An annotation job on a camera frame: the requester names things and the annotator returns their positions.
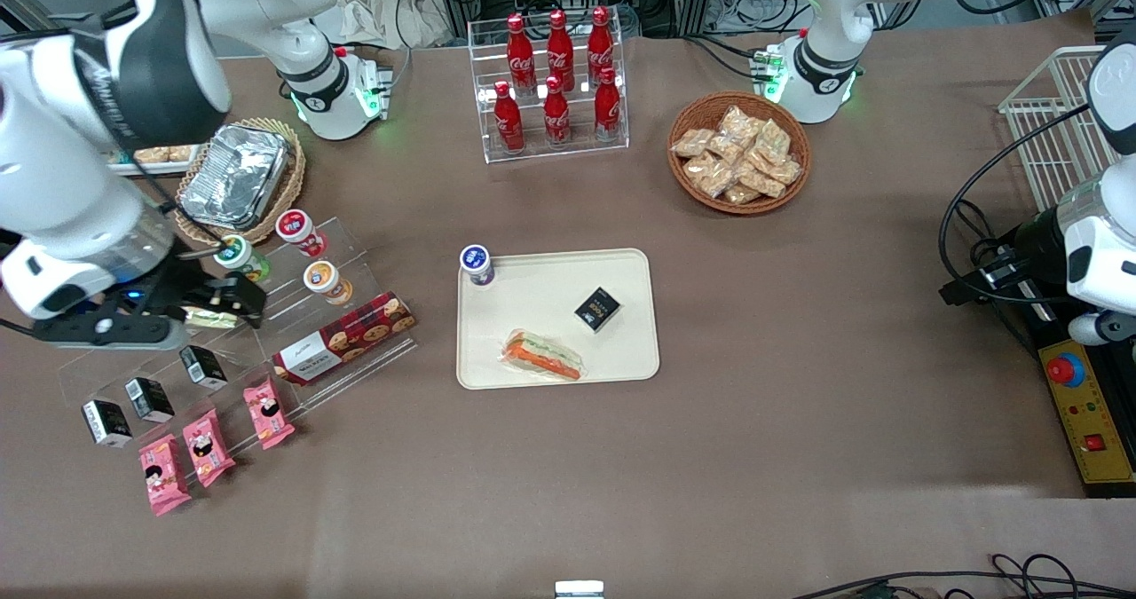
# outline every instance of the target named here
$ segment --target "bottle cap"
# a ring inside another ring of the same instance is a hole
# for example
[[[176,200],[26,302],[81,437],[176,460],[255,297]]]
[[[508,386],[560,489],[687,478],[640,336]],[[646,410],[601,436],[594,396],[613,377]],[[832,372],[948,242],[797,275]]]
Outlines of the bottle cap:
[[[303,271],[303,285],[309,291],[325,293],[340,283],[340,269],[325,261],[314,261]]]
[[[252,247],[249,241],[240,235],[224,235],[222,242],[225,250],[214,256],[217,264],[225,268],[241,268],[252,258]]]
[[[470,275],[481,275],[490,267],[490,252],[481,244],[461,249],[461,268]]]
[[[300,209],[286,210],[276,218],[276,234],[285,242],[302,242],[311,235],[311,218]]]

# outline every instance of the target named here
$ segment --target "white wire basket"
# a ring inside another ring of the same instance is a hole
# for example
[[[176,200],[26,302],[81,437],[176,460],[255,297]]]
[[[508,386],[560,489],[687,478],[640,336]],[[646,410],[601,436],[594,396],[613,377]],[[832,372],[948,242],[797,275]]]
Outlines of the white wire basket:
[[[1103,47],[1066,47],[1050,55],[999,105],[1018,139],[1084,105],[1088,75]],[[1092,114],[1080,114],[1018,149],[1037,210],[1045,210],[1079,183],[1119,158]]]

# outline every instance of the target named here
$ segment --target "emergency stop button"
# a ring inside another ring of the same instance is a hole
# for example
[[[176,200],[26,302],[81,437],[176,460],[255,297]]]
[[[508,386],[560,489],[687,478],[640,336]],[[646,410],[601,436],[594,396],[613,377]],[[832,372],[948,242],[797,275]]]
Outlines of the emergency stop button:
[[[1054,382],[1070,389],[1076,389],[1085,381],[1085,365],[1071,352],[1062,352],[1049,360],[1045,373]]]

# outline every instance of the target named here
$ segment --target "white cloth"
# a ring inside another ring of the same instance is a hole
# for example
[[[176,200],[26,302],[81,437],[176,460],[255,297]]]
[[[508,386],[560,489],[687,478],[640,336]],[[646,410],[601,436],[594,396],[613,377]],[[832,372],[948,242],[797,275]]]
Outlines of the white cloth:
[[[395,31],[396,0],[339,0],[343,10],[343,38],[348,42],[377,43],[391,48],[403,45]],[[398,2],[398,28],[411,48],[431,47],[453,40],[445,14],[438,7],[444,0],[401,0]]]

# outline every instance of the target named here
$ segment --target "round wicker basket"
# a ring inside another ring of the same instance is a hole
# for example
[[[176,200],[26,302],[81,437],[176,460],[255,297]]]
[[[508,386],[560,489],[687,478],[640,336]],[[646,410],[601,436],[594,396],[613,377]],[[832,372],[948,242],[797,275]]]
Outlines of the round wicker basket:
[[[256,226],[249,228],[248,231],[233,231],[220,226],[209,227],[210,231],[222,238],[224,238],[224,235],[239,234],[244,235],[245,240],[256,244],[273,234],[276,228],[276,218],[291,208],[292,202],[295,202],[295,199],[300,195],[300,189],[303,186],[303,170],[307,159],[304,158],[303,149],[300,147],[300,138],[295,134],[295,131],[292,131],[292,126],[269,118],[252,118],[241,120],[235,124],[278,133],[287,139],[289,143],[292,145],[292,155],[289,157],[289,164],[284,174],[281,175],[279,182],[276,183],[274,198],[268,207],[268,210],[265,213],[264,218],[261,218]],[[206,161],[207,155],[209,155],[208,143],[203,144],[198,151],[198,157],[193,159],[189,170],[185,172],[185,177],[182,178],[182,183],[177,186],[177,201],[182,201],[182,195],[185,193],[186,185],[189,185],[190,181],[193,180],[193,176],[201,170],[201,164]],[[179,211],[175,211],[174,215],[175,221],[177,222],[177,227],[193,240],[197,240],[198,242],[214,241],[210,235],[207,235],[204,231],[194,226]]]
[[[732,105],[737,105],[750,117],[759,119],[772,118],[788,133],[792,140],[790,153],[801,165],[801,177],[792,183],[780,198],[761,197],[743,205],[732,205],[722,200],[709,198],[694,188],[690,178],[686,177],[686,173],[683,172],[684,160],[670,150],[670,145],[678,142],[678,139],[686,131],[693,128],[717,131],[718,123],[726,115],[726,109]],[[686,189],[686,192],[691,197],[710,208],[734,215],[758,215],[783,206],[784,202],[788,202],[800,193],[804,183],[809,180],[809,173],[812,169],[812,149],[809,147],[809,136],[804,133],[801,123],[796,122],[796,118],[792,117],[787,110],[766,100],[761,95],[741,91],[719,91],[718,93],[711,93],[690,102],[678,114],[678,117],[675,118],[674,125],[670,126],[670,139],[667,141],[667,159],[670,161],[670,172],[675,174],[675,180],[678,181],[678,184],[683,189]]]

